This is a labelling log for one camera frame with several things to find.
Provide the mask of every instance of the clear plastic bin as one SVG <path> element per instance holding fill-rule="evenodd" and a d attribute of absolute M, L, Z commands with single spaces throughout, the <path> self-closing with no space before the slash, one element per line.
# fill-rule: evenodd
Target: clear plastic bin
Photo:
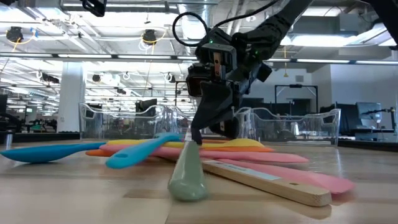
<path fill-rule="evenodd" d="M 174 106 L 151 106 L 142 113 L 108 111 L 79 104 L 81 139 L 150 139 L 157 133 L 185 134 L 187 115 Z"/>
<path fill-rule="evenodd" d="M 305 116 L 277 116 L 265 108 L 241 108 L 239 138 L 267 144 L 337 145 L 340 109 Z"/>

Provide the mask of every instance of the computer monitor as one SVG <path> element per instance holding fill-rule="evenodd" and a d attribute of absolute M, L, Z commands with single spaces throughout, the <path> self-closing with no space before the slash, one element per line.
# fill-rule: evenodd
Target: computer monitor
<path fill-rule="evenodd" d="M 380 103 L 356 103 L 360 119 L 381 120 L 381 104 Z"/>

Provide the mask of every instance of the black cable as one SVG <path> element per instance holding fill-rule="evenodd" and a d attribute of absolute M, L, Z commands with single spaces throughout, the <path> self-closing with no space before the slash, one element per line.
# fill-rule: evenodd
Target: black cable
<path fill-rule="evenodd" d="M 254 16 L 257 13 L 262 12 L 262 11 L 268 9 L 269 7 L 273 6 L 275 3 L 279 2 L 279 1 L 280 0 L 273 0 L 272 2 L 266 4 L 265 6 L 262 6 L 261 8 L 255 10 L 255 11 L 252 11 L 252 12 L 247 13 L 247 14 L 242 15 L 242 16 L 235 16 L 235 17 L 223 20 L 223 21 L 217 23 L 214 27 L 219 27 L 219 26 L 221 26 L 221 25 L 223 25 L 223 24 L 225 24 L 227 22 L 231 22 L 231 21 L 235 21 L 235 20 L 238 20 L 238 19 L 244 19 L 244 18 L 247 18 L 247 17 L 250 17 L 250 16 Z"/>
<path fill-rule="evenodd" d="M 329 10 L 327 10 L 323 16 L 326 16 L 333 8 L 338 8 L 340 9 L 341 13 L 344 13 L 344 11 L 339 7 L 339 6 L 332 6 Z"/>
<path fill-rule="evenodd" d="M 262 12 L 262 11 L 268 9 L 269 7 L 273 6 L 273 5 L 274 5 L 275 3 L 277 3 L 278 1 L 280 1 L 280 0 L 273 0 L 272 2 L 266 4 L 265 6 L 262 6 L 261 8 L 255 10 L 255 11 L 253 11 L 253 12 L 247 13 L 247 14 L 245 14 L 245 15 L 241 15 L 241 16 L 236 16 L 236 17 L 232 17 L 232 18 L 229 18 L 229 19 L 225 19 L 225 20 L 223 20 L 223 21 L 217 23 L 217 24 L 214 26 L 214 28 L 215 28 L 215 27 L 219 27 L 219 26 L 221 26 L 221 25 L 223 25 L 223 24 L 225 24 L 225 23 L 227 23 L 227 22 L 231 22 L 231 21 L 235 21 L 235 20 L 238 20 L 238 19 L 244 19 L 244 18 L 247 18 L 247 17 L 250 17 L 250 16 L 254 16 L 254 15 L 256 15 L 257 13 Z M 184 45 L 184 46 L 187 46 L 187 47 L 197 47 L 197 46 L 199 45 L 199 43 L 196 43 L 196 44 L 187 44 L 187 43 L 185 43 L 184 41 L 182 41 L 182 40 L 177 36 L 177 33 L 176 33 L 176 31 L 175 31 L 175 26 L 177 25 L 178 20 L 180 20 L 183 16 L 193 16 L 193 17 L 196 17 L 196 18 L 203 24 L 203 26 L 204 26 L 204 28 L 205 28 L 205 30 L 206 30 L 207 41 L 208 41 L 208 42 L 210 41 L 210 38 L 209 38 L 209 36 L 208 36 L 209 28 L 208 28 L 206 22 L 205 22 L 198 14 L 196 14 L 196 13 L 194 13 L 194 12 L 184 12 L 184 13 L 178 15 L 178 16 L 175 18 L 175 20 L 174 20 L 174 22 L 173 22 L 173 26 L 172 26 L 173 36 L 174 36 L 175 40 L 176 40 L 178 43 L 180 43 L 180 44 L 182 44 L 182 45 Z"/>
<path fill-rule="evenodd" d="M 206 36 L 207 36 L 208 42 L 210 41 L 210 38 L 209 38 L 209 35 L 208 35 L 208 34 L 209 34 L 209 28 L 207 27 L 206 22 L 205 22 L 198 14 L 196 14 L 196 13 L 194 13 L 194 12 L 184 12 L 184 13 L 179 14 L 179 15 L 175 18 L 175 20 L 174 20 L 174 22 L 173 22 L 173 26 L 172 26 L 173 36 L 174 36 L 175 40 L 176 40 L 178 43 L 180 43 L 180 44 L 182 44 L 182 45 L 184 45 L 184 46 L 187 46 L 187 47 L 197 47 L 197 46 L 199 45 L 199 43 L 196 43 L 196 44 L 187 44 L 187 43 L 185 43 L 184 41 L 180 40 L 180 38 L 178 37 L 178 35 L 177 35 L 176 31 L 175 31 L 175 26 L 177 25 L 178 20 L 180 20 L 183 16 L 193 16 L 193 17 L 196 17 L 196 18 L 203 24 L 203 26 L 204 26 L 204 28 L 205 28 L 205 30 L 206 30 Z"/>

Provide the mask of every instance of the spatula handle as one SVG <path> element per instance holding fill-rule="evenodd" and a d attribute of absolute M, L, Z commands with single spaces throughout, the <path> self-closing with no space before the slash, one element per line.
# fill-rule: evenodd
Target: spatula handle
<path fill-rule="evenodd" d="M 330 191 L 323 188 L 290 182 L 280 177 L 221 161 L 203 160 L 202 163 L 203 169 L 207 172 L 295 202 L 314 207 L 322 207 L 331 203 Z"/>
<path fill-rule="evenodd" d="M 123 169 L 136 165 L 147 158 L 159 146 L 168 141 L 177 141 L 180 139 L 180 137 L 181 136 L 179 134 L 174 133 L 163 134 L 157 139 L 152 139 L 150 141 L 120 150 L 119 152 L 113 154 L 105 164 L 112 169 Z"/>

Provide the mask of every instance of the yellow spatula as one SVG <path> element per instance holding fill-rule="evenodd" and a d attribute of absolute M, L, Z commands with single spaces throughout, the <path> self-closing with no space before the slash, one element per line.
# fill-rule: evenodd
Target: yellow spatula
<path fill-rule="evenodd" d="M 135 145 L 141 144 L 150 139 L 142 139 L 142 140 L 113 140 L 108 141 L 108 145 L 122 144 L 122 145 Z M 168 142 L 163 146 L 165 147 L 176 147 L 182 149 L 184 147 L 183 142 Z M 202 148 L 211 148 L 211 147 L 264 147 L 261 143 L 257 142 L 253 139 L 234 139 L 224 143 L 204 143 Z"/>

